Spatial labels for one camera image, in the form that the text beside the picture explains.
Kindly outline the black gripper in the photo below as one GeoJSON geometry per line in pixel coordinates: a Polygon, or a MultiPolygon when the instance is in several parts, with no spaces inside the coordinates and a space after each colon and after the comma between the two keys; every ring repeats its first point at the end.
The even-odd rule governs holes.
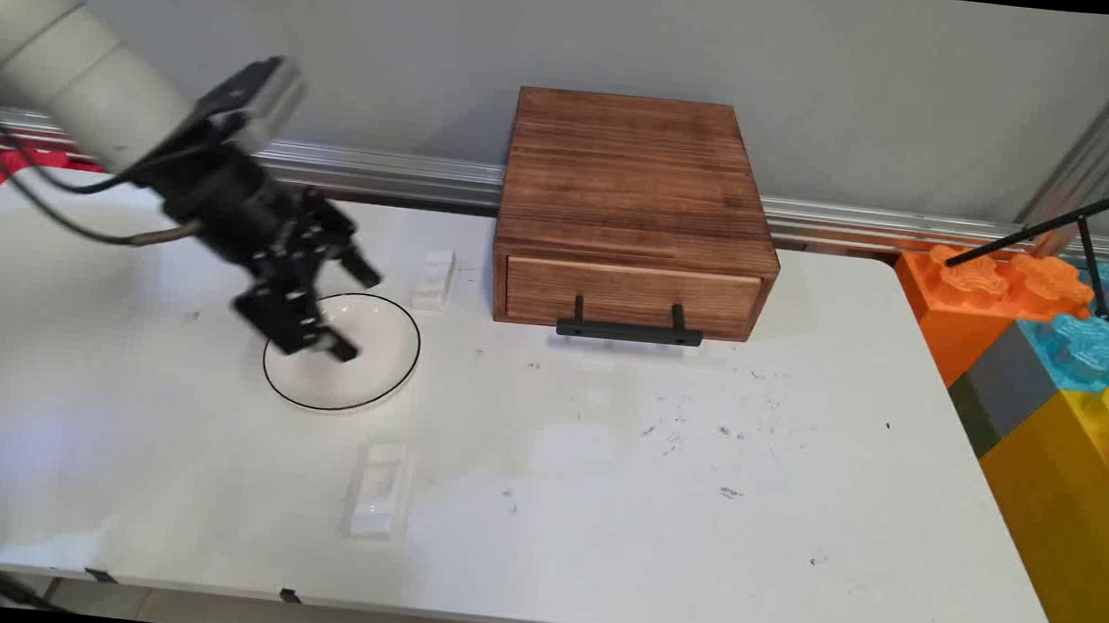
{"type": "Polygon", "coordinates": [[[321,258],[337,263],[372,289],[383,280],[355,241],[356,222],[318,188],[285,184],[251,155],[228,144],[189,156],[145,159],[130,170],[139,187],[157,194],[161,210],[180,224],[199,224],[199,241],[224,263],[255,273],[250,288],[231,300],[242,320],[281,353],[326,353],[340,362],[362,354],[323,319],[312,280],[293,269],[266,266],[279,238],[299,241],[321,258]]]}

